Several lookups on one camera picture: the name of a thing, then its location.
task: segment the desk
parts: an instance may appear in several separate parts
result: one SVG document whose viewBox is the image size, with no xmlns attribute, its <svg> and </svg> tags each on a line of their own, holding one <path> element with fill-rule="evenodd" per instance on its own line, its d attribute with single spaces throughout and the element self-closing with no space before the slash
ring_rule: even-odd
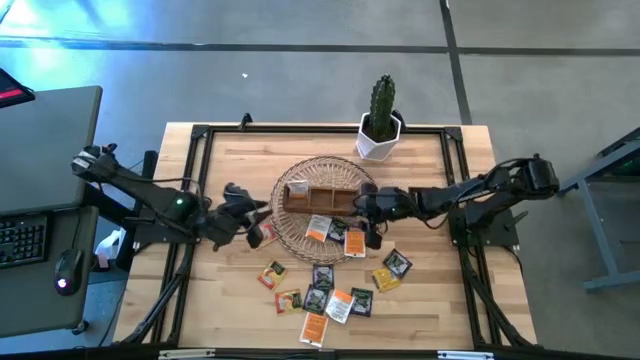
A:
<svg viewBox="0 0 640 360">
<path fill-rule="evenodd" d="M 167 124 L 156 178 L 182 176 L 192 126 L 192 123 Z M 462 132 L 471 176 L 486 172 L 495 163 L 488 128 L 464 126 Z M 233 181 L 248 189 L 255 199 L 269 199 L 283 172 L 299 161 L 319 155 L 335 155 L 355 162 L 379 186 L 446 185 L 442 151 L 436 138 L 403 136 L 391 157 L 378 164 L 360 159 L 355 134 L 219 133 L 213 143 L 205 193 L 215 206 L 222 201 L 224 185 Z M 273 293 L 256 276 L 270 259 L 276 259 L 289 269 L 278 289 L 300 288 L 305 293 L 311 282 L 312 264 L 297 259 L 278 242 L 250 250 L 244 238 L 238 236 L 217 253 L 212 252 L 211 246 L 205 240 L 196 247 L 180 346 L 308 348 L 298 342 L 304 314 L 277 316 Z M 460 262 L 457 251 L 450 245 L 446 227 L 429 230 L 415 219 L 390 224 L 380 250 L 367 249 L 366 259 L 335 265 L 336 288 L 375 289 L 370 272 L 381 267 L 382 260 L 394 247 L 414 264 L 404 283 L 384 294 L 375 291 L 371 318 L 352 316 L 346 325 L 331 321 L 324 346 L 472 348 Z M 165 244 L 154 244 L 134 259 L 114 340 L 129 335 L 156 300 L 167 249 Z M 494 298 L 521 334 L 535 342 L 517 262 L 500 248 L 487 248 L 486 257 Z M 164 334 L 171 325 L 173 306 L 173 303 L 168 306 Z M 486 312 L 481 305 L 478 308 L 488 338 Z"/>
<path fill-rule="evenodd" d="M 2 269 L 0 273 L 0 337 L 53 329 L 75 328 L 82 321 L 96 235 L 98 209 L 93 206 L 55 212 L 47 261 Z M 63 251 L 71 248 L 78 226 L 76 248 L 84 252 L 82 285 L 69 296 L 53 286 L 53 269 Z"/>
<path fill-rule="evenodd" d="M 82 208 L 76 247 L 84 251 L 82 285 L 71 296 L 53 287 L 60 254 L 71 247 L 78 210 L 93 190 L 71 172 L 71 160 L 93 143 L 102 89 L 42 91 L 31 102 L 0 109 L 0 216 L 55 211 L 47 261 L 0 270 L 0 337 L 72 328 L 82 320 L 97 209 Z"/>
</svg>

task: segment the black desk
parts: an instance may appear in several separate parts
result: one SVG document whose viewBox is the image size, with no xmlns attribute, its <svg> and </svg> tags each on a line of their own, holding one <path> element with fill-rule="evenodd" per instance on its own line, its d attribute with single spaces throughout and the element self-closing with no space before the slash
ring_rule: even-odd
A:
<svg viewBox="0 0 640 360">
<path fill-rule="evenodd" d="M 0 215 L 54 211 L 48 260 L 0 269 L 0 337 L 79 325 L 98 209 L 116 223 L 133 215 L 71 172 L 73 156 L 93 143 L 101 96 L 99 86 L 43 91 L 34 101 L 0 109 Z M 82 286 L 63 297 L 54 289 L 53 271 L 71 247 L 79 207 L 75 246 L 85 254 Z"/>
<path fill-rule="evenodd" d="M 80 214 L 76 248 L 84 251 L 82 285 L 70 296 L 53 286 L 53 269 L 60 254 L 71 248 Z M 46 262 L 0 270 L 0 337 L 60 328 L 82 322 L 98 209 L 93 206 L 56 212 L 51 221 L 51 248 Z"/>
</svg>

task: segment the computer mouse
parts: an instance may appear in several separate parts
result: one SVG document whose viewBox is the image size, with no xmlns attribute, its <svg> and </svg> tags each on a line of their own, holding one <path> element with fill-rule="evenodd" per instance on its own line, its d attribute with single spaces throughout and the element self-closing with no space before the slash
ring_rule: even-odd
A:
<svg viewBox="0 0 640 360">
<path fill-rule="evenodd" d="M 54 273 L 56 291 L 62 296 L 73 295 L 82 283 L 82 250 L 65 250 L 58 261 Z"/>
</svg>

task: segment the keyboard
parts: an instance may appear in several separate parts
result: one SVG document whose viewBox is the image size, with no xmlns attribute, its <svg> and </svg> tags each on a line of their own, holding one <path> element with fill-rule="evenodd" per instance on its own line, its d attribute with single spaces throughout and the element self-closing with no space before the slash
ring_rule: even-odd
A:
<svg viewBox="0 0 640 360">
<path fill-rule="evenodd" d="M 0 218 L 0 269 L 47 259 L 46 215 Z"/>
</svg>

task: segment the wooden table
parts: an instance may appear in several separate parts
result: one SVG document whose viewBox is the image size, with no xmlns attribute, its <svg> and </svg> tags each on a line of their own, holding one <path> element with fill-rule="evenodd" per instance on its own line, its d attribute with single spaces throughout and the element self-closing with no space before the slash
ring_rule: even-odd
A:
<svg viewBox="0 0 640 360">
<path fill-rule="evenodd" d="M 192 123 L 167 124 L 156 178 L 182 176 L 192 126 Z M 462 131 L 471 176 L 486 172 L 494 165 L 488 128 L 463 126 Z M 282 173 L 299 161 L 319 155 L 340 156 L 359 164 L 378 186 L 446 186 L 436 136 L 406 135 L 387 161 L 378 164 L 360 159 L 354 134 L 218 133 L 205 193 L 215 206 L 222 201 L 224 185 L 235 182 L 248 189 L 255 199 L 268 200 Z M 457 164 L 455 151 L 452 156 Z M 382 260 L 394 247 L 413 262 L 403 284 L 387 293 L 375 291 L 371 318 L 351 316 L 346 325 L 330 321 L 324 347 L 472 348 L 460 262 L 446 226 L 433 231 L 415 219 L 391 223 L 380 250 L 367 249 L 366 259 L 335 266 L 336 288 L 347 292 L 351 287 L 375 290 L 370 273 L 381 267 Z M 165 244 L 154 244 L 135 257 L 114 340 L 130 334 L 156 300 L 167 249 Z M 494 298 L 521 334 L 535 342 L 518 263 L 501 248 L 487 248 L 486 253 Z M 273 293 L 256 280 L 270 259 L 289 269 L 278 290 L 300 288 L 304 295 L 311 282 L 312 264 L 297 259 L 279 242 L 251 250 L 244 237 L 238 236 L 214 253 L 212 243 L 203 240 L 194 257 L 180 346 L 309 347 L 298 342 L 304 314 L 276 315 Z M 170 328 L 173 308 L 171 302 L 163 334 Z M 486 312 L 482 305 L 478 308 L 485 338 L 489 338 Z"/>
</svg>

